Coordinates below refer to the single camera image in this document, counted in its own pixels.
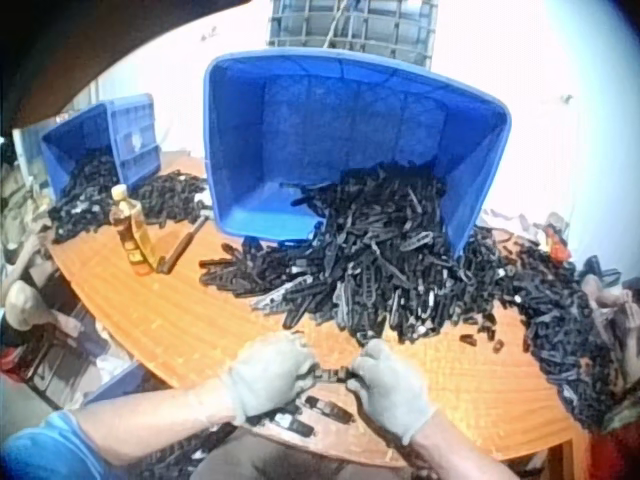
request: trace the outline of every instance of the wooden table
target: wooden table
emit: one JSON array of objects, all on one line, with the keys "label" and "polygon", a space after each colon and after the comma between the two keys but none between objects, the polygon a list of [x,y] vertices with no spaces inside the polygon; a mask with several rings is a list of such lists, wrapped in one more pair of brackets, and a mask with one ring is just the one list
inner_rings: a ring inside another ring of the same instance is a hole
[{"label": "wooden table", "polygon": [[[183,158],[173,168],[204,176],[202,160]],[[190,225],[151,228],[158,254],[169,252]],[[222,242],[239,244],[204,226],[169,276],[136,277],[129,267],[115,231],[104,227],[51,247],[51,253],[72,287],[95,315],[146,367],[174,387],[194,385],[216,375],[249,341],[281,329],[281,317],[252,312],[248,300],[202,287],[198,260],[225,256]],[[429,380],[431,400],[482,449],[508,459],[574,441],[576,478],[582,471],[585,435],[570,419],[538,369],[522,352],[523,326],[519,315],[498,304],[497,338],[506,346],[499,355],[479,337],[478,347],[459,342],[474,327],[447,329],[438,337],[413,345],[399,345],[392,332],[392,348],[412,360]],[[308,343],[324,367],[349,365],[358,354],[354,339],[331,322],[316,327],[301,322]],[[355,412],[353,396],[340,385],[319,385],[312,391]],[[402,458],[358,420],[342,426],[305,411],[302,420],[317,434],[303,439],[274,426],[258,433],[330,457],[384,466],[404,465]]]}]

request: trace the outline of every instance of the blue sleeve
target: blue sleeve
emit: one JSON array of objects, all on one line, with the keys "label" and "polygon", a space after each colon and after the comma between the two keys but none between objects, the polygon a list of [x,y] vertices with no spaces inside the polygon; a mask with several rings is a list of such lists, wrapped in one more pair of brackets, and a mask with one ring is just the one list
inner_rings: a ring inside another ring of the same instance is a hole
[{"label": "blue sleeve", "polygon": [[1,466],[3,478],[9,480],[124,478],[96,452],[66,411],[52,413],[41,426],[9,437],[2,446]]}]

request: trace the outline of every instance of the white work glove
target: white work glove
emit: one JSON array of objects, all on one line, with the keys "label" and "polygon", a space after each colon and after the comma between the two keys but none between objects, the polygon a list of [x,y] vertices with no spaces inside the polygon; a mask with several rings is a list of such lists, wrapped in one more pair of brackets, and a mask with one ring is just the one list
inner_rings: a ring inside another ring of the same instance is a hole
[{"label": "white work glove", "polygon": [[403,445],[435,412],[422,375],[379,339],[371,340],[351,366],[357,375],[347,389],[360,397],[366,414]]},{"label": "white work glove", "polygon": [[234,423],[282,407],[313,387],[315,363],[304,338],[291,332],[265,335],[246,346],[221,377],[235,408]]}]

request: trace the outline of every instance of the blue plastic bin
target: blue plastic bin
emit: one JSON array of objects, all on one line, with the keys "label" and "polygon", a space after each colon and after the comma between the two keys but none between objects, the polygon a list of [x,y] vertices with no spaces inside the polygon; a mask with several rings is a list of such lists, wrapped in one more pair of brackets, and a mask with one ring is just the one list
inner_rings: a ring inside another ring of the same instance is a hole
[{"label": "blue plastic bin", "polygon": [[281,182],[335,181],[381,161],[433,163],[458,254],[511,128],[495,98],[423,68],[361,53],[275,48],[224,55],[204,79],[206,168],[220,228],[306,237],[317,217]]},{"label": "blue plastic bin", "polygon": [[55,198],[78,161],[92,151],[111,154],[122,183],[132,187],[160,170],[153,97],[148,94],[96,103],[42,136],[42,153]]}]

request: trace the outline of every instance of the forearm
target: forearm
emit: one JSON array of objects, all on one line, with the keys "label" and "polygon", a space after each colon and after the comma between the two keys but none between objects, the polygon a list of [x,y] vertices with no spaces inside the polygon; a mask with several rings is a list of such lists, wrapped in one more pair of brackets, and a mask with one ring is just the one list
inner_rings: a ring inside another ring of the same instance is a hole
[{"label": "forearm", "polygon": [[443,480],[514,480],[506,466],[480,452],[440,411],[418,430],[411,447]]},{"label": "forearm", "polygon": [[226,389],[218,380],[191,390],[165,390],[99,402],[73,415],[98,453],[116,466],[234,418]]}]

